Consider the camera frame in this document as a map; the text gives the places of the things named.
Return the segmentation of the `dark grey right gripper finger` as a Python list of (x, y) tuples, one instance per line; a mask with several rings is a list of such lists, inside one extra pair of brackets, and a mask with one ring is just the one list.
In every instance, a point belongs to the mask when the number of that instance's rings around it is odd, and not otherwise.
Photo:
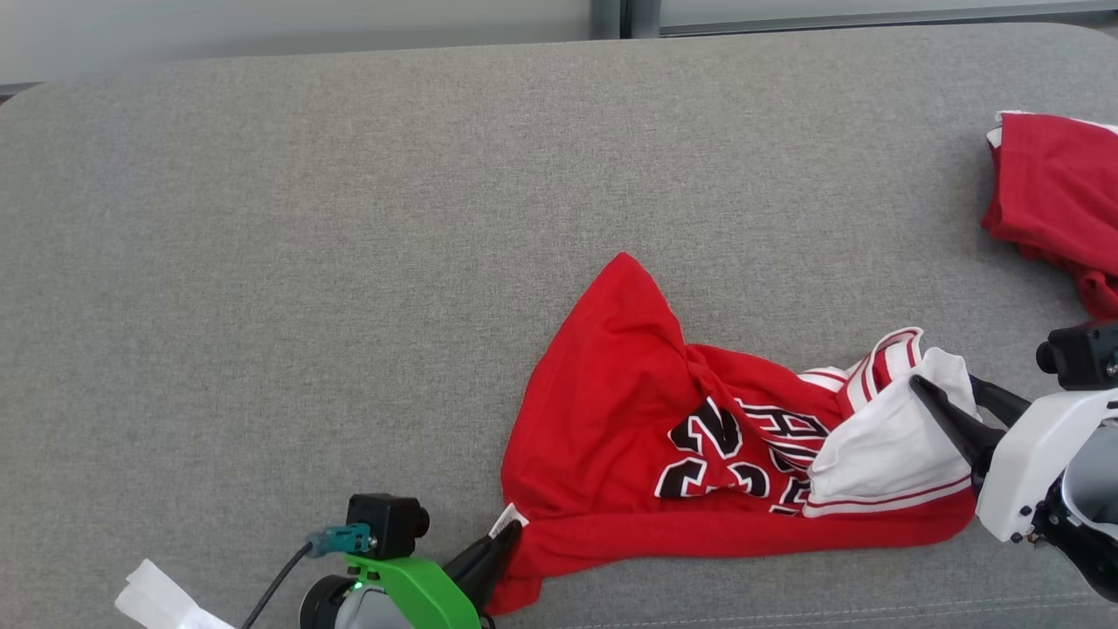
[(1018, 397), (1001, 385), (984, 381), (979, 377), (969, 375), (968, 378), (970, 379), (976, 417), (979, 410), (986, 410), (998, 425), (1011, 429), (1017, 425), (1022, 414), (1026, 414), (1032, 406), (1030, 399)]
[(996, 446), (1005, 437), (1006, 430), (972, 417), (950, 401), (942, 387), (935, 385), (925, 377), (910, 377), (909, 385), (934, 418), (935, 425), (940, 427), (949, 442), (961, 454), (963, 461), (970, 466), (970, 480), (985, 479), (991, 471)]

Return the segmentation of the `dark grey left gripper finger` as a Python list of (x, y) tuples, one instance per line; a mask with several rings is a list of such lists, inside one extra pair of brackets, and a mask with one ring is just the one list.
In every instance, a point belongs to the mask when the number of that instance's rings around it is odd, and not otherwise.
[(483, 616), (511, 560), (472, 560), (463, 568), (463, 593)]
[(495, 535), (483, 535), (443, 566), (459, 588), (495, 588), (514, 556), (522, 522), (510, 522)]

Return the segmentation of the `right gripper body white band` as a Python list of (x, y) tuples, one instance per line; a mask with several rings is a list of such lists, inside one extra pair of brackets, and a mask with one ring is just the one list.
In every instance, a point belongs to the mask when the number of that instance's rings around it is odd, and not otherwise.
[(976, 504), (982, 525), (999, 542), (1039, 532), (1038, 504), (1062, 482), (1057, 498), (1074, 526), (1114, 540), (1117, 499), (1115, 390), (1060, 391), (1038, 399), (1002, 439)]

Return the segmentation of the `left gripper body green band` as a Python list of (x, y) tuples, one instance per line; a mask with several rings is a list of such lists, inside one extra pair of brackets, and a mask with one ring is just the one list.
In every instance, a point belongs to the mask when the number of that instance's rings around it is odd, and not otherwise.
[(480, 628), (480, 614), (435, 563), (347, 555), (358, 584), (345, 598), (347, 628)]

